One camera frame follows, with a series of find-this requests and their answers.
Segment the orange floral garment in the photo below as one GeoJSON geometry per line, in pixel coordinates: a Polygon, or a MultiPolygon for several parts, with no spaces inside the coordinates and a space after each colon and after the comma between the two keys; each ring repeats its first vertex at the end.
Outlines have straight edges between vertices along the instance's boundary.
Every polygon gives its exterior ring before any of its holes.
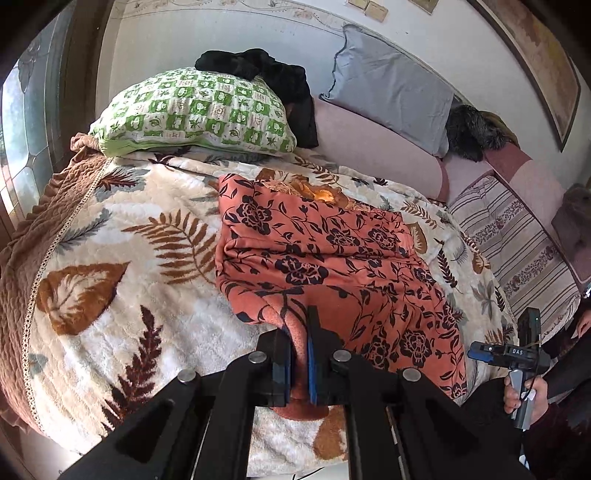
{"type": "Polygon", "coordinates": [[[389,372],[414,367],[452,399],[468,391],[458,322],[401,215],[280,191],[229,174],[218,182],[216,284],[235,316],[294,344],[290,420],[329,411],[308,391],[308,309],[349,351],[389,372]]]}

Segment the striped floral pillow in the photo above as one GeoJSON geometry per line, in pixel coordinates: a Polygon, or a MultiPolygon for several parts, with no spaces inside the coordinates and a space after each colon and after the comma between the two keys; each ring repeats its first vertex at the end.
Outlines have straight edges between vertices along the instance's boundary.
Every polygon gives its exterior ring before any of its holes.
{"type": "Polygon", "coordinates": [[[543,342],[572,321],[581,293],[571,269],[509,187],[493,175],[484,176],[460,193],[449,211],[490,261],[512,312],[540,311],[543,342]]]}

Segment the pink quilted cushion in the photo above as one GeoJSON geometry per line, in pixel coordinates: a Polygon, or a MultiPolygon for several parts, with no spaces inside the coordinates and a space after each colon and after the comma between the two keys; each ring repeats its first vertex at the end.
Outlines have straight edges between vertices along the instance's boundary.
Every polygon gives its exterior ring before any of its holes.
{"type": "Polygon", "coordinates": [[[485,159],[558,242],[578,280],[590,280],[590,191],[564,189],[541,163],[512,143],[487,150],[485,159]]]}

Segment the leaf-patterned fleece blanket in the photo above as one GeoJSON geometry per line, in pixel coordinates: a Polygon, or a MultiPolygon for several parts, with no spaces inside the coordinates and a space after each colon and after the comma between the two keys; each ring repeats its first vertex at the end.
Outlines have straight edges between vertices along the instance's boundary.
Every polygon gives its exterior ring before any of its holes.
{"type": "MultiPolygon", "coordinates": [[[[85,453],[182,369],[207,375],[275,328],[233,313],[216,284],[218,182],[235,174],[352,210],[398,213],[458,322],[467,393],[498,374],[467,356],[511,343],[517,322],[488,260],[441,206],[410,186],[322,156],[199,147],[106,157],[75,142],[70,164],[1,254],[1,417],[85,453]]],[[[339,407],[319,420],[254,416],[249,474],[346,458],[339,407]]]]}

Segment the dark furry cushion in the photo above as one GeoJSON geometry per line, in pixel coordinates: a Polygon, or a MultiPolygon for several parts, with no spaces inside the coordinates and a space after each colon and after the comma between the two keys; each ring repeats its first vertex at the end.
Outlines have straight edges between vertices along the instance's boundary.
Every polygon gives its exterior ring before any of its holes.
{"type": "Polygon", "coordinates": [[[500,150],[507,143],[503,131],[470,105],[450,110],[446,132],[449,151],[473,162],[482,161],[485,151],[500,150]]]}

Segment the pink bolster cushion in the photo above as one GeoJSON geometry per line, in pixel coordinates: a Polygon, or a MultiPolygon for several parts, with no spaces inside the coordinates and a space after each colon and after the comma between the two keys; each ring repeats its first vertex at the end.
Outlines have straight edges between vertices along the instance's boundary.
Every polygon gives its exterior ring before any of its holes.
{"type": "Polygon", "coordinates": [[[449,178],[441,160],[367,118],[315,98],[318,148],[329,161],[360,173],[392,180],[441,202],[449,178]]]}

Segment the green checkered pillow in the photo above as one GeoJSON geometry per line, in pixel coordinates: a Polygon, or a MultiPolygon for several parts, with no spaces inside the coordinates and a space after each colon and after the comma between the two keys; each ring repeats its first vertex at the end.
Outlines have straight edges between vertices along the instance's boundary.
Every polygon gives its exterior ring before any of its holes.
{"type": "Polygon", "coordinates": [[[119,92],[89,134],[107,156],[164,146],[280,156],[297,147],[283,103],[262,78],[194,68],[162,72],[119,92]]]}

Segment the grey pillow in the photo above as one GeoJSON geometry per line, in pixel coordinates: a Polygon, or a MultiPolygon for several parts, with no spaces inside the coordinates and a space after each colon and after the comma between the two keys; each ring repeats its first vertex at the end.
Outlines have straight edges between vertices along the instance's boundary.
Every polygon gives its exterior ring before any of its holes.
{"type": "Polygon", "coordinates": [[[443,158],[455,92],[394,45],[353,25],[342,27],[332,86],[322,100],[378,123],[425,152],[443,158]]]}

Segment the large framed picture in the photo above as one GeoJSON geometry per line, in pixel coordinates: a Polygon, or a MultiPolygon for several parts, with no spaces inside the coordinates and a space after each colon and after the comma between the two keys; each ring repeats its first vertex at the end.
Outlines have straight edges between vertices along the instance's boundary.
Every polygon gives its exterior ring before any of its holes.
{"type": "Polygon", "coordinates": [[[558,149],[569,139],[581,95],[574,64],[555,35],[519,0],[469,0],[509,48],[533,86],[558,149]]]}

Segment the black garment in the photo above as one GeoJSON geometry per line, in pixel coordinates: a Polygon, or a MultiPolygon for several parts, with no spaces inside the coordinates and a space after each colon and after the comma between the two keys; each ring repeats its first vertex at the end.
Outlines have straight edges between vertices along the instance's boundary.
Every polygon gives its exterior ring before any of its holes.
{"type": "Polygon", "coordinates": [[[262,78],[287,109],[287,122],[297,139],[297,147],[318,147],[315,103],[304,67],[277,61],[259,48],[238,53],[209,50],[200,55],[194,67],[249,81],[262,78]]]}

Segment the brown wooden door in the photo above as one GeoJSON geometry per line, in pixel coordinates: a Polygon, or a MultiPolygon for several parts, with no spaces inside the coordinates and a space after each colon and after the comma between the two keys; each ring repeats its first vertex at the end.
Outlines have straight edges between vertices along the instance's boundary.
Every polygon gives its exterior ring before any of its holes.
{"type": "Polygon", "coordinates": [[[95,118],[110,1],[1,4],[1,239],[71,158],[95,118]]]}

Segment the framed wall plaque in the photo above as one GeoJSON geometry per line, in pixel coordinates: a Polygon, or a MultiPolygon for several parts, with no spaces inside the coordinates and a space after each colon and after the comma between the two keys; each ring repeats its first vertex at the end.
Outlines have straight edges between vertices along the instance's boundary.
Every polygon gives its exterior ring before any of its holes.
{"type": "Polygon", "coordinates": [[[410,0],[410,2],[421,8],[429,15],[432,15],[436,6],[438,5],[439,0],[410,0]]]}

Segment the beige wall switches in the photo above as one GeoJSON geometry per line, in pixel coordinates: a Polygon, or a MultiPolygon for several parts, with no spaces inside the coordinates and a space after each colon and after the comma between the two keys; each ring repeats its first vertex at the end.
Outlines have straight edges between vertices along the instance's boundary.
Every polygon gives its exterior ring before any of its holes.
{"type": "Polygon", "coordinates": [[[348,4],[363,11],[363,15],[383,23],[389,9],[373,0],[348,0],[348,4]]]}

